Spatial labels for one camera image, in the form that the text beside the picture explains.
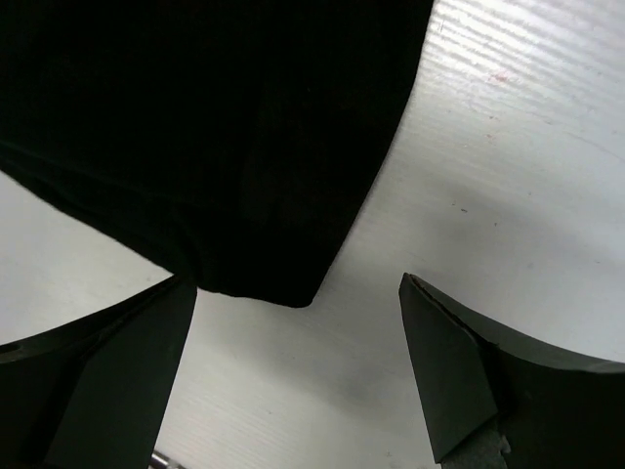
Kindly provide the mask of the black t shirt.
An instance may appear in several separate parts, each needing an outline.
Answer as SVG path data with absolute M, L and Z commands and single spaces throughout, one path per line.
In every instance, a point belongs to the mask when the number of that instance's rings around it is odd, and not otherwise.
M 204 290 L 303 308 L 390 150 L 429 1 L 5 1 L 1 170 Z

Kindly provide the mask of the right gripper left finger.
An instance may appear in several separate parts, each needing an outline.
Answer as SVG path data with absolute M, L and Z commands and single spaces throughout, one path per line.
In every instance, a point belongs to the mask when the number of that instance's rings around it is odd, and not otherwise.
M 2 345 L 2 467 L 147 468 L 195 302 L 170 277 Z

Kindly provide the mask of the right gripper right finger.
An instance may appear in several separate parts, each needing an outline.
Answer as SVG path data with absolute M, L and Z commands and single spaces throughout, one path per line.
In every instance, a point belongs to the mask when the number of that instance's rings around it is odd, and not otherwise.
M 435 462 L 620 468 L 624 366 L 475 312 L 414 275 L 399 300 Z

